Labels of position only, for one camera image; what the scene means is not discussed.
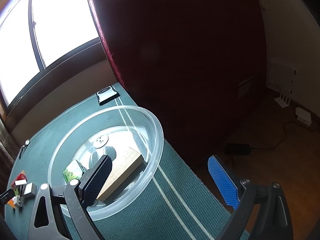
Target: white router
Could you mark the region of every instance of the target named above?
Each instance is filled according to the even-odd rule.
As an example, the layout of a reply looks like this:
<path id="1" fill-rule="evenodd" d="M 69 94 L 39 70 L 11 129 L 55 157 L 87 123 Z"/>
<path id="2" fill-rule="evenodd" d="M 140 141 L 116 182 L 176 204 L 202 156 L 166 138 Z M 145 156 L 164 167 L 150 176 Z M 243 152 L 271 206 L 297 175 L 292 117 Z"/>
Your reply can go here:
<path id="1" fill-rule="evenodd" d="M 306 110 L 303 110 L 300 107 L 296 108 L 296 115 L 298 116 L 297 119 L 307 126 L 311 125 L 311 114 L 307 112 Z"/>

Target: wooden floor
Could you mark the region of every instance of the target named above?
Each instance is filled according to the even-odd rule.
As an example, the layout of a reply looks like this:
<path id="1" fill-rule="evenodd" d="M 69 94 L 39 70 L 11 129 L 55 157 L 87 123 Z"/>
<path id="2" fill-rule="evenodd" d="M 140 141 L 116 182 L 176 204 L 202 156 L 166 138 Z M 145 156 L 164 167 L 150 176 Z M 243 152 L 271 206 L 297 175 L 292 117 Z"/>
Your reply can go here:
<path id="1" fill-rule="evenodd" d="M 284 138 L 283 125 L 296 120 L 296 104 L 281 108 L 274 100 L 277 93 L 268 92 L 262 103 L 234 130 L 219 149 L 229 143 L 248 143 L 251 147 L 271 148 Z M 252 150 L 247 156 L 234 156 L 233 170 L 238 176 L 255 184 L 270 185 L 278 182 L 283 188 L 293 224 L 295 240 L 303 240 L 320 217 L 320 132 L 316 120 L 309 131 L 295 123 L 285 126 L 287 138 L 272 150 Z M 217 152 L 224 163 L 232 168 L 230 156 Z M 213 182 L 207 164 L 194 169 L 209 190 L 224 203 Z M 246 229 L 250 232 L 258 207 L 255 207 Z"/>

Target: red object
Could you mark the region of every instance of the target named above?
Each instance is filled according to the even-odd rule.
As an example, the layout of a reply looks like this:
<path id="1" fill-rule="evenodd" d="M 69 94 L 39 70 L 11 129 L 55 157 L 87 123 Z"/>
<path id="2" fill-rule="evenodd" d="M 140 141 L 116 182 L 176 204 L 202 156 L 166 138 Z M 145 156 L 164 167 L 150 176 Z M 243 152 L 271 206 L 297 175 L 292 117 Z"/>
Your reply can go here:
<path id="1" fill-rule="evenodd" d="M 259 0 L 89 3 L 119 82 L 158 117 L 189 166 L 208 158 L 261 98 L 267 58 Z"/>
<path id="2" fill-rule="evenodd" d="M 26 177 L 24 174 L 20 173 L 20 174 L 14 179 L 14 181 L 11 183 L 11 187 L 15 187 L 15 186 L 16 186 L 16 185 L 15 185 L 15 181 L 17 181 L 17 180 L 22 180 L 22 179 L 25 179 L 26 181 L 28 181 L 28 180 L 27 180 L 27 177 Z"/>

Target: wall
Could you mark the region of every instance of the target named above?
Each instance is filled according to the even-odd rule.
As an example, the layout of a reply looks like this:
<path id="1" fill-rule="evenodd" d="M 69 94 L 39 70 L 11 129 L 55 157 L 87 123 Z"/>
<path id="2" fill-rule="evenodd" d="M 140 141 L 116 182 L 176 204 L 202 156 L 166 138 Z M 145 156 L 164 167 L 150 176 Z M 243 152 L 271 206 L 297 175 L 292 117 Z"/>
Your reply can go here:
<path id="1" fill-rule="evenodd" d="M 267 76 L 272 70 L 288 84 L 296 70 L 290 85 L 292 99 L 320 116 L 319 25 L 302 0 L 260 1 L 267 43 Z"/>
<path id="2" fill-rule="evenodd" d="M 107 60 L 69 79 L 41 100 L 14 128 L 11 135 L 20 146 L 44 125 L 74 104 L 116 83 Z"/>

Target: white disc with black dots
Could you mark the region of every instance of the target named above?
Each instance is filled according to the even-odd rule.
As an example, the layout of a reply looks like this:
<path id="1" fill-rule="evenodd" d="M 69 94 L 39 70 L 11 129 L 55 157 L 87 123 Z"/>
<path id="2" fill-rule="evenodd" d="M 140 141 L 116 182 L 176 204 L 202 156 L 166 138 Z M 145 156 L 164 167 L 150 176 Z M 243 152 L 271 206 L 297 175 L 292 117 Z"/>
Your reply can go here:
<path id="1" fill-rule="evenodd" d="M 98 137 L 94 142 L 93 142 L 93 147 L 95 148 L 101 148 L 102 146 L 104 146 L 109 140 L 108 135 L 104 134 L 101 135 L 100 137 Z"/>

